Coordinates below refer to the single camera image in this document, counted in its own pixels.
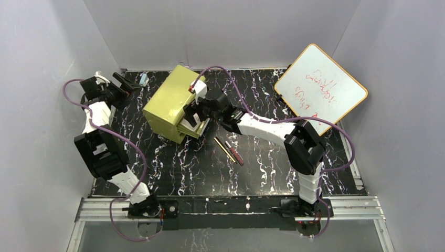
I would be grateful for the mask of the white eyeshadow palette box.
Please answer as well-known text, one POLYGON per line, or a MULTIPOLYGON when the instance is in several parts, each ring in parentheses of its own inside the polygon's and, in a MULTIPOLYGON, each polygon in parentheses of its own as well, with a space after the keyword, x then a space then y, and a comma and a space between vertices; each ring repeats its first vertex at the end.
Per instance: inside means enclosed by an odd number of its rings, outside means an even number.
POLYGON ((186 117, 183 117, 180 120, 179 124, 177 125, 178 131, 190 135, 197 134, 202 128, 202 121, 200 120, 198 114, 196 113, 192 116, 190 120, 195 124, 191 124, 186 117))

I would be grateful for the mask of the olive green drawer box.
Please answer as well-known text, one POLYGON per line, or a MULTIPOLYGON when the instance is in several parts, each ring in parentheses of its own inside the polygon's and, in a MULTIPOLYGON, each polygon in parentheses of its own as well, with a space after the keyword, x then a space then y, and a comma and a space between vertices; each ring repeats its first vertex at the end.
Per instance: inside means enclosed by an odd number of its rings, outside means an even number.
POLYGON ((195 114, 193 127, 184 119, 183 110, 195 101, 196 95, 188 90, 197 77, 198 73, 178 65, 152 95, 142 112, 154 133, 176 143, 182 143, 187 135, 202 136, 209 120, 201 121, 195 114))

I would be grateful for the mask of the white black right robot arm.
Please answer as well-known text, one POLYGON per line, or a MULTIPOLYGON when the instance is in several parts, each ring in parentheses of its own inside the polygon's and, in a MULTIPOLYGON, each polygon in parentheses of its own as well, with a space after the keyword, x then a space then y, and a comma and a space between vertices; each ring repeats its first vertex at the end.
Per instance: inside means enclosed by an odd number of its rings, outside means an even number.
POLYGON ((193 87, 188 91, 194 101, 183 109, 186 121, 192 126, 197 120, 213 119, 228 132, 258 137, 285 148, 290 165, 299 176, 298 200, 276 208, 275 212, 317 216, 322 195, 319 183, 325 142, 309 122, 272 123, 234 106, 220 90, 193 87))

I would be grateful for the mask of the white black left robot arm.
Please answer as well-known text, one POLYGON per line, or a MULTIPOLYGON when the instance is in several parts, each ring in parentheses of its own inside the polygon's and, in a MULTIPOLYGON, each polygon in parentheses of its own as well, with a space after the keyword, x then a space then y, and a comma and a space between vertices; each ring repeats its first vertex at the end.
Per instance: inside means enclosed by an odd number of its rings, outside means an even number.
POLYGON ((110 133, 112 109, 127 107, 131 93, 140 86, 116 72, 113 77, 120 82, 119 86, 104 77, 100 71, 93 77, 80 81, 84 90, 80 103, 87 119, 83 132, 74 138, 74 143, 95 178, 114 184, 129 197, 131 205, 126 211, 130 215, 153 218, 162 209, 156 196, 129 169, 124 141, 110 133))

